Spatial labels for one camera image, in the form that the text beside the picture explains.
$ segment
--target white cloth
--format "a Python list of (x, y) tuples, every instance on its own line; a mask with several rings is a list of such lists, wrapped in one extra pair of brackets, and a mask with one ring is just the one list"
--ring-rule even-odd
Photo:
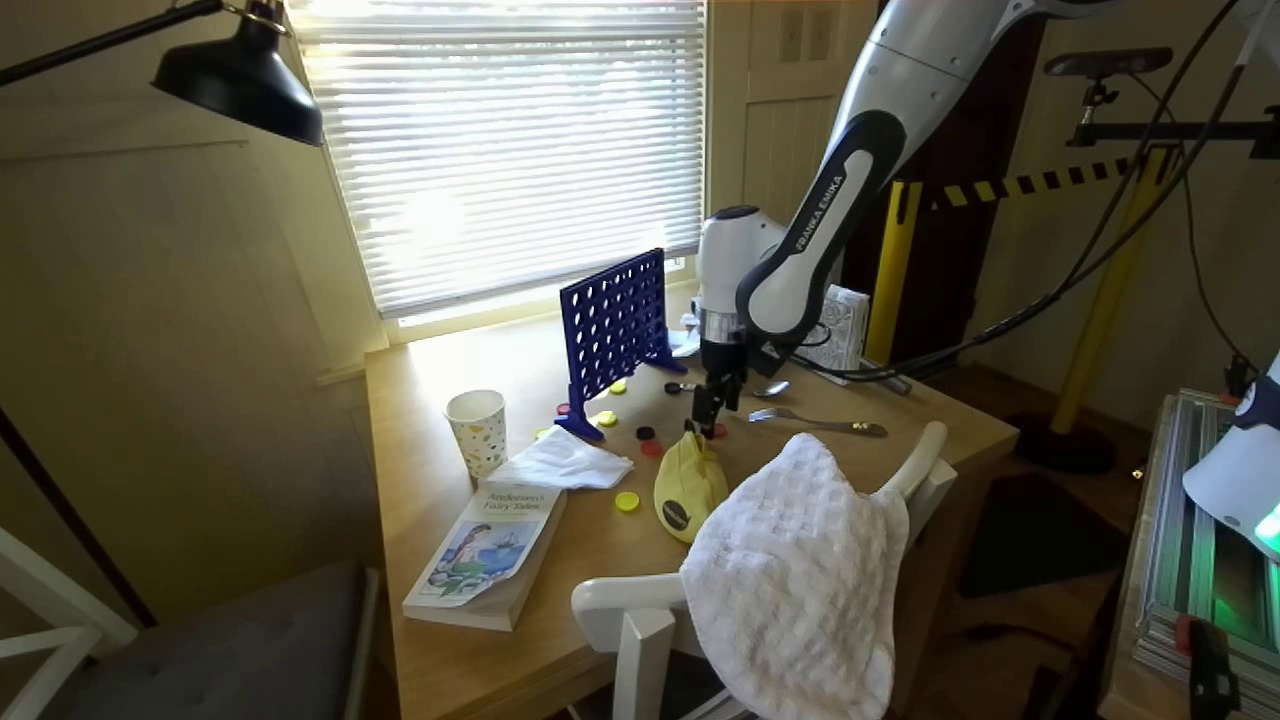
[(681, 586), (726, 689), (769, 720), (875, 720), (908, 548), (896, 493), (861, 497), (801, 432), (701, 527)]

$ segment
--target desk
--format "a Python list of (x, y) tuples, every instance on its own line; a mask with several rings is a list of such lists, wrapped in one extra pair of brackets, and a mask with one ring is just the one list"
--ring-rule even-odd
[[(787, 372), (787, 403), (816, 418), (861, 418), (887, 429), (884, 442), (816, 432), (835, 453), (861, 493), (881, 490), (918, 445), (926, 422), (954, 429), (944, 462), (962, 467), (962, 493), (935, 516), (906, 563), (902, 586), (902, 682), (918, 677), (931, 610), (956, 576), (963, 539), (942, 535), (950, 524), (969, 535), (983, 490), (978, 473), (1015, 442), (1010, 423), (931, 388), (893, 395), (884, 388), (835, 388), (816, 372)], [(389, 614), (395, 643), (401, 714), (418, 715), (548, 715), (613, 682), (613, 662), (579, 643), (568, 591), (589, 576), (643, 576), (681, 568), (683, 543), (661, 531), (648, 505), (656, 462), (637, 458), (622, 490), (643, 497), (643, 511), (618, 516), (613, 493), (568, 501), (541, 579), (515, 633), (468, 633), (403, 622), (401, 601), (443, 539), (468, 501), (468, 477), (443, 403), (460, 388), (498, 388), (509, 400), (509, 450), (524, 450), (548, 429), (565, 400), (562, 322), (454, 332), (368, 358), (368, 411), (375, 453), (375, 497), (389, 563)], [(756, 473), (798, 429), (743, 423), (726, 418), (721, 462), (731, 481)]]

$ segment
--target paper cup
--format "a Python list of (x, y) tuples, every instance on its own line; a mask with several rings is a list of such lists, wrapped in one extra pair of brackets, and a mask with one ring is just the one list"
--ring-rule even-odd
[(447, 400), (447, 429), (463, 453), (473, 490), (509, 462), (506, 395), (498, 388), (473, 388)]

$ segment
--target window blinds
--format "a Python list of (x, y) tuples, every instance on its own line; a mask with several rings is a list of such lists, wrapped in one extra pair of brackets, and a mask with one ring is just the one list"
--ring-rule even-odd
[(383, 317), (562, 284), (705, 220), (705, 0), (291, 0)]

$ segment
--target white chair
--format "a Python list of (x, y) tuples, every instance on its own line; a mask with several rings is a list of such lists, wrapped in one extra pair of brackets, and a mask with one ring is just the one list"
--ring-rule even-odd
[(50, 624), (0, 640), (0, 663), (45, 658), (0, 714), (5, 720), (351, 720), (363, 714), (379, 610), (379, 576), (372, 568), (331, 563), (203, 615), (138, 633), (0, 527), (0, 589)]
[[(884, 486), (908, 501), (912, 535), (931, 520), (956, 481), (956, 467), (942, 462), (944, 438), (944, 423), (930, 423)], [(572, 591), (572, 615), (595, 652), (618, 658), (613, 720), (656, 720), (666, 709), (668, 658), (701, 658), (677, 572), (583, 579)], [(743, 706), (721, 692), (683, 720), (731, 720), (743, 714)]]

